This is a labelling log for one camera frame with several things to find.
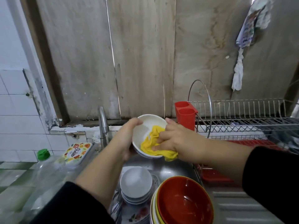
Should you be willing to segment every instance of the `hanging rag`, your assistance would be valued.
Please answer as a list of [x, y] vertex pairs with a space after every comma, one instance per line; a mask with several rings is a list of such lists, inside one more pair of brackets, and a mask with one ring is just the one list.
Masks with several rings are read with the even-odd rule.
[[255, 28], [266, 29], [271, 21], [273, 0], [255, 0], [249, 9], [236, 44], [240, 47], [231, 88], [241, 90], [243, 77], [243, 49], [250, 46]]
[[157, 139], [159, 137], [159, 133], [165, 131], [162, 127], [159, 126], [153, 126], [152, 131], [150, 132], [150, 135], [146, 137], [144, 142], [141, 143], [140, 150], [144, 153], [151, 155], [151, 156], [164, 156], [165, 161], [173, 161], [178, 157], [178, 153], [174, 151], [168, 151], [168, 150], [159, 150], [159, 151], [153, 151], [152, 147], [155, 145], [159, 145], [157, 143]]

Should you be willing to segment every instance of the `chrome faucet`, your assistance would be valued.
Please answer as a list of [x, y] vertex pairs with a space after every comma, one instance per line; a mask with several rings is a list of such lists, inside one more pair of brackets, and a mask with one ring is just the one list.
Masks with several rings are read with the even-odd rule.
[[101, 149], [104, 149], [108, 145], [107, 133], [109, 132], [109, 126], [103, 106], [98, 106], [97, 113], [99, 116]]

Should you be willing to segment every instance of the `yellow sponge cloth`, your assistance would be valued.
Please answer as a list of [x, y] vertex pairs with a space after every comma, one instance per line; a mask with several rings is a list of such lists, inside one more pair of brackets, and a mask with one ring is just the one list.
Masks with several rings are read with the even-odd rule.
[[153, 126], [152, 131], [150, 132], [150, 136], [141, 143], [140, 150], [144, 153], [151, 155], [151, 156], [159, 156], [162, 155], [165, 157], [166, 161], [173, 161], [178, 157], [178, 153], [174, 151], [167, 151], [167, 150], [160, 150], [160, 151], [153, 151], [152, 147], [157, 144], [157, 139], [159, 137], [159, 133], [161, 131], [165, 131], [162, 127]]

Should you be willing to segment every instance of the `left hand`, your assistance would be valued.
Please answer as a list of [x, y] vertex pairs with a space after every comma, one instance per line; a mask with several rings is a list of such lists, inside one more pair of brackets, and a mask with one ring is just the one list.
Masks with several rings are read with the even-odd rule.
[[110, 142], [120, 150], [119, 152], [122, 154], [124, 161], [127, 161], [133, 154], [135, 154], [132, 145], [133, 129], [141, 124], [143, 124], [143, 122], [138, 118], [130, 119], [120, 128]]

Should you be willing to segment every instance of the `wood panel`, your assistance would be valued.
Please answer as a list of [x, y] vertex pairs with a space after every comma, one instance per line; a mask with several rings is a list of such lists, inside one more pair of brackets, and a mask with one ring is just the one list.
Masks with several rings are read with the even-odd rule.
[[271, 22], [245, 52], [233, 99], [283, 98], [299, 61], [299, 0], [273, 0]]
[[37, 0], [71, 120], [119, 119], [105, 0]]
[[[206, 84], [213, 100], [230, 99], [238, 52], [235, 42], [251, 1], [177, 0], [173, 117], [174, 103], [187, 100], [196, 79]], [[193, 86], [190, 100], [207, 100], [200, 83]]]
[[107, 7], [122, 118], [163, 116], [164, 103], [171, 116], [176, 0], [107, 0]]

